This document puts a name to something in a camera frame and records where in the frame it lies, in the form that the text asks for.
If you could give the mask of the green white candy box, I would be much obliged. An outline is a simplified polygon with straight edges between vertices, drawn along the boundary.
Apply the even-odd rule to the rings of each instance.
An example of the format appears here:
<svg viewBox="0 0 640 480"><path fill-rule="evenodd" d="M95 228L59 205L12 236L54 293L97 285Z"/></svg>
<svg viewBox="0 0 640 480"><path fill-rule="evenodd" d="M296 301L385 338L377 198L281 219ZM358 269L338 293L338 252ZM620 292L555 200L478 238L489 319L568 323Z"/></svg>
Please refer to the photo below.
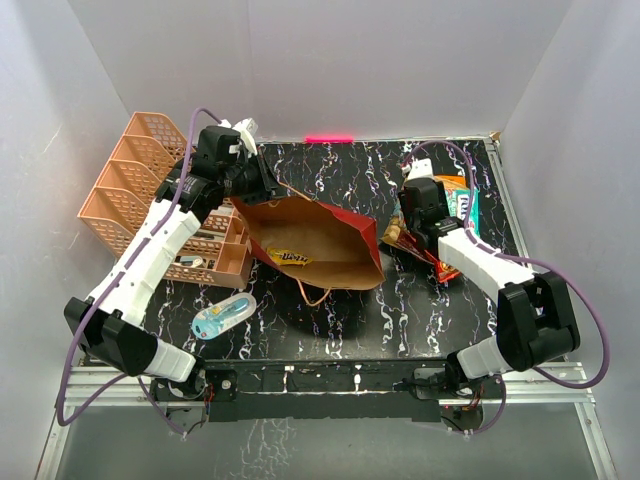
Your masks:
<svg viewBox="0 0 640 480"><path fill-rule="evenodd" d="M470 191L468 188L446 186L445 195L449 214L461 220L469 217L469 227L473 230L474 235L479 237L478 192L474 193L472 208L469 208Z"/></svg>

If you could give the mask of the red doritos chip bag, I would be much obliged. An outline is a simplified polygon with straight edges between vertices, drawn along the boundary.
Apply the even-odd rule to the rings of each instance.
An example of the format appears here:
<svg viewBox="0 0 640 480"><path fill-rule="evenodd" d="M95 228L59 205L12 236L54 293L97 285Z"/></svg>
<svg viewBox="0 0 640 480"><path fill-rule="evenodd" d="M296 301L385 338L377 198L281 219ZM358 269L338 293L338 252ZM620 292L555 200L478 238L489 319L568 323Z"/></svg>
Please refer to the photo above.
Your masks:
<svg viewBox="0 0 640 480"><path fill-rule="evenodd" d="M403 230L391 230L389 232L386 232L381 237L381 240L386 245L409 253L416 259L432 263L432 260L425 253L425 251L417 248L414 239Z"/></svg>

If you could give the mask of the red skittles candy bag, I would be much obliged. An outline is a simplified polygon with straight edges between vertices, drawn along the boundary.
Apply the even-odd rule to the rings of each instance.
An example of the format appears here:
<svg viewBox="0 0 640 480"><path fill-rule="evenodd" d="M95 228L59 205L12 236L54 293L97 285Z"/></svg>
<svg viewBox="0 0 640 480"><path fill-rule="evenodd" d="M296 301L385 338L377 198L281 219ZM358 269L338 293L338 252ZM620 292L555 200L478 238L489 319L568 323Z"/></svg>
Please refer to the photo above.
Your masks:
<svg viewBox="0 0 640 480"><path fill-rule="evenodd" d="M439 283L445 283L458 277L460 272L454 267L437 260L435 263L435 274Z"/></svg>

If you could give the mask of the yellow candy pack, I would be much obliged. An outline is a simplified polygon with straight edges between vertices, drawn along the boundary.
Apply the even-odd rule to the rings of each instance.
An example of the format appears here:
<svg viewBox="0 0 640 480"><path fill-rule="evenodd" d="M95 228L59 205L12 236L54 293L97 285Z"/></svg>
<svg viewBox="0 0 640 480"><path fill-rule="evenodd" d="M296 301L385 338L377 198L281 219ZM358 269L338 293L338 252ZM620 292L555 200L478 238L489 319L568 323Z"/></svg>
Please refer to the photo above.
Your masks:
<svg viewBox="0 0 640 480"><path fill-rule="evenodd" d="M306 266L313 262L308 255L290 249L269 247L266 250L269 259L278 266Z"/></svg>

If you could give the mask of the red brown paper bag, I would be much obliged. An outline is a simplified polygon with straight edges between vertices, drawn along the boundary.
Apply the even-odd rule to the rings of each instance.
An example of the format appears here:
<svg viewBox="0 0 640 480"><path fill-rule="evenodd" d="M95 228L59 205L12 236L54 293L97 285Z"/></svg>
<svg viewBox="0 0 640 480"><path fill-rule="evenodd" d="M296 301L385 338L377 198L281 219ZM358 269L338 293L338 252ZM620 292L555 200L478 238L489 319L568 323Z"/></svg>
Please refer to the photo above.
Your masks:
<svg viewBox="0 0 640 480"><path fill-rule="evenodd" d="M374 218L313 200L290 186L285 190L292 194L271 202L231 199L257 259L295 280L310 307L335 290L366 291L384 282ZM278 266L266 253L269 247L300 252L313 262Z"/></svg>

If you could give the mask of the gold teal kettle chips bag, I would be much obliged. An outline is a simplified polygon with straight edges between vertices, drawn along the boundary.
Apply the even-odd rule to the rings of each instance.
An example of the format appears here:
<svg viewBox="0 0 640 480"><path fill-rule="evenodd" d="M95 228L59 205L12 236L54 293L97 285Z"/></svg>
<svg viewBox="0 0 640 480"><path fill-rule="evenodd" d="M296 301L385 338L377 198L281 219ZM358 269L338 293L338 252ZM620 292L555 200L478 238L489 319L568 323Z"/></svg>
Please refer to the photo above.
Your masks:
<svg viewBox="0 0 640 480"><path fill-rule="evenodd" d="M401 235L406 232L406 225L399 200L395 201L393 212L381 240L390 246L396 245Z"/></svg>

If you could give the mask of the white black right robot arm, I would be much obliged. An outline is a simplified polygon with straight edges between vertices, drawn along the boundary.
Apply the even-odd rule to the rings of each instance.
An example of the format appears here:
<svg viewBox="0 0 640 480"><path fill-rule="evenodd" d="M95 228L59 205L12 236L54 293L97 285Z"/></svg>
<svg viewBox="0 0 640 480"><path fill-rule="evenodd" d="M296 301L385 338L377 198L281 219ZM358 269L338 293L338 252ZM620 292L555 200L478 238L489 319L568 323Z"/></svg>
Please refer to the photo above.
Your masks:
<svg viewBox="0 0 640 480"><path fill-rule="evenodd" d="M495 335L449 354L444 371L424 385L466 397L484 378L524 372L580 346L568 286L559 275L536 273L471 240L463 221L449 214L440 181L410 179L398 198L417 245L471 280L497 307Z"/></svg>

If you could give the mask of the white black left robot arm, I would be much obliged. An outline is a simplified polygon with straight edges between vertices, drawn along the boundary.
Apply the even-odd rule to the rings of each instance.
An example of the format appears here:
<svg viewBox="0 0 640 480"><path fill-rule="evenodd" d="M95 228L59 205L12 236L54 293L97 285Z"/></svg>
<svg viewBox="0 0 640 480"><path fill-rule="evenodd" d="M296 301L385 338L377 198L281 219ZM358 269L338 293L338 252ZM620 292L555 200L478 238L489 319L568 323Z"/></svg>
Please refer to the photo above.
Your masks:
<svg viewBox="0 0 640 480"><path fill-rule="evenodd" d="M271 168L258 156L256 130L251 119L201 130L194 153L159 185L142 227L111 272L86 298L69 300L64 317L84 353L128 376L162 378L186 399L204 392L201 360L142 323L179 251L224 199L260 203L280 193Z"/></svg>

